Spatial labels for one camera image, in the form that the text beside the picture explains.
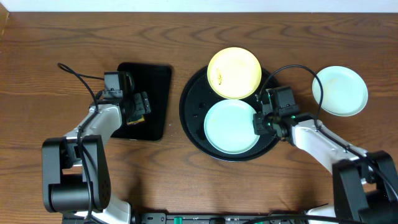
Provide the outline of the light blue plate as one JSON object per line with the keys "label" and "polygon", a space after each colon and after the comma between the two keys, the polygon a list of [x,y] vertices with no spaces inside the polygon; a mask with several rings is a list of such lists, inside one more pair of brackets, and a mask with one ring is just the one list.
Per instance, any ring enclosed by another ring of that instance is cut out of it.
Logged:
{"label": "light blue plate", "polygon": [[208,142],[226,154],[241,154],[252,149],[260,135],[254,132],[255,109],[241,100],[222,100],[214,104],[204,119]]}

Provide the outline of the pale green plate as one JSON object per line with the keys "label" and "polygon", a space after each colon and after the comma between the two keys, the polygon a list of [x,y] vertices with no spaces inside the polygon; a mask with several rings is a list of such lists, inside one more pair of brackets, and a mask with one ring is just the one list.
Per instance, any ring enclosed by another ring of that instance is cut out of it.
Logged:
{"label": "pale green plate", "polygon": [[317,73],[322,88],[322,109],[336,116],[353,116],[368,102],[368,88],[352,69],[330,66]]}

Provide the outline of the green yellow sponge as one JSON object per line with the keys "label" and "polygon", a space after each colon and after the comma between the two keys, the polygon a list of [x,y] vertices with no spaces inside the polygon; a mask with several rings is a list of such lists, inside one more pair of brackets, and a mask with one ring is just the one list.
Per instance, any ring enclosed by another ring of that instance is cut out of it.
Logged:
{"label": "green yellow sponge", "polygon": [[127,125],[135,125],[139,123],[143,123],[145,121],[145,118],[143,115],[137,115],[137,116],[130,116],[126,120]]}

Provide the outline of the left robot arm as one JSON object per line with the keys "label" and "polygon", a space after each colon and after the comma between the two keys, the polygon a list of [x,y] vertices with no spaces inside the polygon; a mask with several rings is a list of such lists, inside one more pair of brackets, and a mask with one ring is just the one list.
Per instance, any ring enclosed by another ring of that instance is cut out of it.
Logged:
{"label": "left robot arm", "polygon": [[105,145],[136,115],[150,113],[146,92],[106,91],[95,97],[88,115],[72,131],[42,145],[43,201],[63,223],[141,223],[132,205],[111,190]]}

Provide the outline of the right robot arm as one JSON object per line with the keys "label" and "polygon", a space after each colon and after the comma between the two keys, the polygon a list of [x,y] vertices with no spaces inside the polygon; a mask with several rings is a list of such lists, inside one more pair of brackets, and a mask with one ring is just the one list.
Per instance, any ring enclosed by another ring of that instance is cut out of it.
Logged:
{"label": "right robot arm", "polygon": [[333,208],[340,220],[397,223],[397,171],[385,151],[368,152],[339,137],[310,113],[253,116],[257,134],[271,134],[314,157],[333,178]]}

